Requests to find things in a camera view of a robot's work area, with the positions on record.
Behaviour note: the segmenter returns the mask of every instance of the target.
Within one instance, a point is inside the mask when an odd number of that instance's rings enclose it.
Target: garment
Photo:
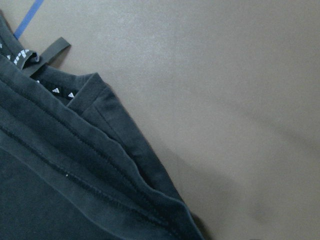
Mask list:
[[[1,26],[14,56],[22,46]],[[203,239],[160,161],[97,73],[0,55],[4,239]]]

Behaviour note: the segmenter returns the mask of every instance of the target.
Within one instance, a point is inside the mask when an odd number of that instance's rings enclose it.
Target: blue tape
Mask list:
[[[35,0],[32,6],[30,7],[29,11],[24,16],[24,19],[20,23],[20,25],[17,27],[17,29],[14,32],[14,37],[16,39],[19,39],[21,34],[24,32],[28,24],[30,23],[31,19],[34,17],[38,9],[40,8],[41,4],[44,0]]]

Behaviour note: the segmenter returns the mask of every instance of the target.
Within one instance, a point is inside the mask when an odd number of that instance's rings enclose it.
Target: adidas logo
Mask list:
[[[58,89],[58,88],[53,89],[53,90],[52,90],[52,92],[57,93],[57,94],[59,94],[59,93],[60,93],[60,91],[59,91],[59,89]]]

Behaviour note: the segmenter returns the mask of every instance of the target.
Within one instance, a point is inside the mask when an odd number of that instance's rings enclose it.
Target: beige surface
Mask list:
[[[15,30],[32,3],[0,9]],[[20,40],[60,36],[55,65],[113,87],[213,239],[320,239],[320,1],[45,0]]]

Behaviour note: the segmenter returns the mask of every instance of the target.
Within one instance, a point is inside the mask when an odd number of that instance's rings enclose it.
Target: stitching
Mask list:
[[[164,226],[167,226],[165,229],[167,229],[168,231],[171,230],[172,233],[174,233],[179,239],[182,239],[181,235],[174,230],[173,228],[171,228],[169,226],[169,223],[166,221],[166,219],[160,215],[160,213],[157,211],[156,206],[154,205],[154,203],[152,201],[150,201],[147,197],[145,192],[140,191],[137,186],[133,183],[132,180],[130,180],[130,178],[123,173],[113,162],[111,162],[111,157],[110,156],[106,156],[104,153],[102,153],[101,151],[97,150],[94,146],[92,146],[90,143],[88,143],[85,139],[82,139],[77,133],[76,131],[71,127],[68,126],[65,122],[63,122],[62,120],[58,119],[56,116],[54,116],[48,109],[45,109],[44,106],[42,106],[41,104],[39,104],[38,102],[34,101],[29,95],[24,94],[23,90],[21,92],[18,92],[16,89],[14,89],[13,86],[9,85],[9,83],[3,81],[3,79],[0,79],[1,82],[3,82],[5,85],[7,85],[13,92],[15,92],[16,94],[22,96],[23,98],[25,98],[26,100],[28,100],[29,102],[33,103],[35,106],[37,106],[39,109],[41,109],[44,113],[46,113],[47,115],[49,115],[51,118],[53,118],[54,120],[56,120],[58,123],[60,123],[65,129],[67,129],[73,136],[75,136],[80,142],[82,142],[83,144],[85,144],[86,146],[88,146],[89,148],[91,148],[98,156],[100,156],[101,158],[105,159],[105,161],[111,165],[111,167],[113,167],[121,176],[124,180],[126,180],[131,187],[133,187],[133,189],[139,193],[142,198],[147,202],[147,204],[149,204],[150,206],[152,206],[155,209],[156,215],[158,216],[159,219],[163,220],[165,222]]]
[[[137,209],[131,208],[131,207],[123,204],[122,202],[117,201],[116,199],[114,199],[110,195],[103,192],[101,189],[91,185],[90,183],[88,183],[87,181],[82,179],[81,177],[79,177],[79,176],[75,175],[74,173],[72,173],[71,171],[65,169],[63,166],[60,166],[59,164],[56,164],[55,162],[52,162],[52,161],[46,159],[42,152],[40,152],[39,150],[32,147],[30,144],[23,141],[20,137],[18,137],[16,134],[14,134],[12,131],[10,131],[5,126],[0,125],[0,129],[6,135],[8,135],[10,138],[14,139],[16,142],[18,142],[19,144],[21,144],[25,148],[29,149],[33,154],[35,154],[37,157],[39,157],[45,164],[49,165],[52,169],[54,169],[58,173],[60,173],[62,175],[68,174],[67,178],[70,179],[71,181],[75,182],[76,184],[78,184],[83,189],[92,192],[95,196],[98,196],[98,197],[102,198],[103,200],[107,200],[107,201],[111,202],[112,204],[115,204],[116,207],[119,207],[125,211],[129,211],[129,212],[136,214],[142,220],[147,221],[154,226],[159,225],[160,227],[164,227],[160,222],[149,218],[147,215],[143,214],[142,212],[140,212]]]

